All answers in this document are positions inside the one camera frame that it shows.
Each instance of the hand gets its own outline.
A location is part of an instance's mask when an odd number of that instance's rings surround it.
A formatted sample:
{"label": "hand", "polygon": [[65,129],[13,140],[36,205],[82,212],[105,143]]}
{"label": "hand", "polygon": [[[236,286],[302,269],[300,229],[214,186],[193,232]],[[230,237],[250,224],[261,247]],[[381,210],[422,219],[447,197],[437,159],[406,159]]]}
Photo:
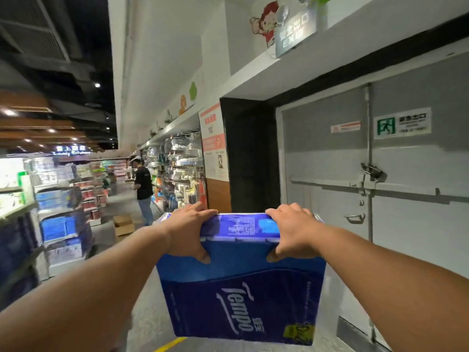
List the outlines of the hand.
{"label": "hand", "polygon": [[158,225],[167,235],[167,253],[173,256],[194,257],[209,264],[210,256],[200,244],[200,228],[204,221],[217,213],[218,210],[206,210],[201,202],[187,204],[183,209],[175,210],[167,220]]}
{"label": "hand", "polygon": [[268,209],[280,229],[280,243],[268,255],[268,262],[277,262],[286,257],[314,258],[319,255],[314,247],[314,238],[324,226],[308,209],[297,203],[282,204],[278,209]]}

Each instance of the gray door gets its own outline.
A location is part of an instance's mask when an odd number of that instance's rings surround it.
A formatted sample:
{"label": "gray door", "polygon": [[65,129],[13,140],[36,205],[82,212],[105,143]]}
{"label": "gray door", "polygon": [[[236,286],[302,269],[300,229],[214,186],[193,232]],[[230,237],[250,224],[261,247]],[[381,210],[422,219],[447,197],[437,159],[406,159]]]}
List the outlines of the gray door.
{"label": "gray door", "polygon": [[374,117],[430,107],[432,119],[431,134],[372,143],[373,163],[396,190],[375,191],[373,242],[467,278],[468,89],[467,53],[372,84]]}
{"label": "gray door", "polygon": [[[331,126],[355,121],[361,122],[360,130],[331,133]],[[362,216],[367,207],[366,197],[351,186],[362,180],[360,163],[367,161],[363,89],[284,111],[283,127],[288,202],[298,202],[326,223],[368,238],[366,216],[344,218]],[[340,315],[370,334],[368,315],[344,285]]]}

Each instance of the cartoon character decoration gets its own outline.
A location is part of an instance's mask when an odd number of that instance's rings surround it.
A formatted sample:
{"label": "cartoon character decoration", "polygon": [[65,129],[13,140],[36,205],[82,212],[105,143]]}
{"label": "cartoon character decoration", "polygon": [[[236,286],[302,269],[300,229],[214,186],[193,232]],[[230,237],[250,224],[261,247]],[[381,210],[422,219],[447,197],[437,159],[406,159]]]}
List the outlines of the cartoon character decoration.
{"label": "cartoon character decoration", "polygon": [[266,38],[267,48],[274,44],[274,29],[277,26],[275,13],[278,10],[278,2],[273,1],[264,7],[261,18],[252,17],[250,19],[252,32],[263,35]]}
{"label": "cartoon character decoration", "polygon": [[179,109],[179,116],[181,116],[186,111],[187,100],[186,95],[181,96],[181,108]]}

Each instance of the cardboard box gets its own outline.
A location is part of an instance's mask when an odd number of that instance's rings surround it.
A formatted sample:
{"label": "cardboard box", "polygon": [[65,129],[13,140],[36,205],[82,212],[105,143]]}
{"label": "cardboard box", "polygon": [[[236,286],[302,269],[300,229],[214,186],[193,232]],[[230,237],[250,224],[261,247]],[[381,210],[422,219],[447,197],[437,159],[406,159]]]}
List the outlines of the cardboard box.
{"label": "cardboard box", "polygon": [[130,215],[116,215],[113,216],[113,220],[117,242],[135,231],[135,224]]}

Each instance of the warning sticker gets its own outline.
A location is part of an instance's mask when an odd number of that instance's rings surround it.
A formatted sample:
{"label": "warning sticker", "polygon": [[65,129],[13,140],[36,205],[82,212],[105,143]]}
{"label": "warning sticker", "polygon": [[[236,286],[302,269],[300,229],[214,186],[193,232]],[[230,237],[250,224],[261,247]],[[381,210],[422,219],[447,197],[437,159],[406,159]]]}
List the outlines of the warning sticker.
{"label": "warning sticker", "polygon": [[374,118],[375,139],[431,133],[431,107]]}
{"label": "warning sticker", "polygon": [[359,131],[362,127],[360,121],[342,123],[340,125],[331,126],[331,133]]}

